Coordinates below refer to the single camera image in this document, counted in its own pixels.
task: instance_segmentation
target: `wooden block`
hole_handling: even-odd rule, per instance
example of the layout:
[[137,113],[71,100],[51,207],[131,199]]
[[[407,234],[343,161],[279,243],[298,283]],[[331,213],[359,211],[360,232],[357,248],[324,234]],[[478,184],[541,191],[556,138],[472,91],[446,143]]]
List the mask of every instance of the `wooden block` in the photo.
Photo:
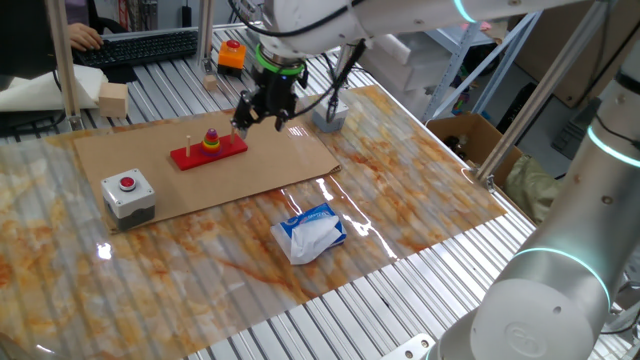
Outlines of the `wooden block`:
[[201,150],[202,143],[191,145],[191,156],[187,156],[186,148],[173,150],[170,155],[176,165],[178,165],[178,168],[184,171],[210,162],[222,160],[226,157],[245,152],[248,149],[247,144],[245,144],[240,137],[235,139],[232,144],[231,136],[229,135],[220,137],[220,145],[222,150],[219,155],[205,155],[205,152]]
[[100,116],[126,118],[129,112],[129,92],[126,84],[103,83],[100,86]]
[[206,75],[202,84],[207,91],[213,91],[218,86],[218,78],[215,75]]

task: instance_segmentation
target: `red button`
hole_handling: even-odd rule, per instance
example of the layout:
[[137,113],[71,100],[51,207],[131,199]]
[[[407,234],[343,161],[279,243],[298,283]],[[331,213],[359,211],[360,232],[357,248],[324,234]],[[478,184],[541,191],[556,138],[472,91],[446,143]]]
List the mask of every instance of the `red button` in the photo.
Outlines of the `red button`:
[[240,43],[236,40],[229,40],[227,41],[227,46],[232,49],[238,49],[240,48]]
[[120,179],[120,185],[122,185],[122,187],[128,188],[128,187],[132,187],[133,184],[135,184],[135,180],[133,180],[130,177],[124,177],[122,179]]

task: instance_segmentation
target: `orange object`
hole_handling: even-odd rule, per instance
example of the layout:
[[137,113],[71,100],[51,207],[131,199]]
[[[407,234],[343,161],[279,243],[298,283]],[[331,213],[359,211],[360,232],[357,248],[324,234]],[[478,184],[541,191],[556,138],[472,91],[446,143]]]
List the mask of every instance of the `orange object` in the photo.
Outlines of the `orange object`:
[[236,40],[225,41],[220,46],[218,66],[222,65],[242,69],[244,67],[244,57],[246,54],[246,46],[240,44]]

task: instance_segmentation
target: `keyboard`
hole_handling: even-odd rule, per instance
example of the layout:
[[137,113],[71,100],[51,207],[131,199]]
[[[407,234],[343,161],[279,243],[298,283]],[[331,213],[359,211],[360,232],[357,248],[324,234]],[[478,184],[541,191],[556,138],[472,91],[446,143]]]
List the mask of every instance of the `keyboard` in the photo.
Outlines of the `keyboard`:
[[104,40],[99,50],[74,51],[74,56],[80,65],[107,68],[180,58],[195,54],[197,48],[198,32],[181,31],[133,39]]

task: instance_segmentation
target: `hand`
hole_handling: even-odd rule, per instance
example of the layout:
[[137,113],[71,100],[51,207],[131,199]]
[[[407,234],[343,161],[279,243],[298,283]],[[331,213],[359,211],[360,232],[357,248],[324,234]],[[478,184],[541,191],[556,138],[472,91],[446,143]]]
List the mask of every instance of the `hand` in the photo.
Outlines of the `hand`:
[[69,38],[71,47],[80,51],[100,49],[100,45],[104,44],[97,31],[81,23],[69,25]]

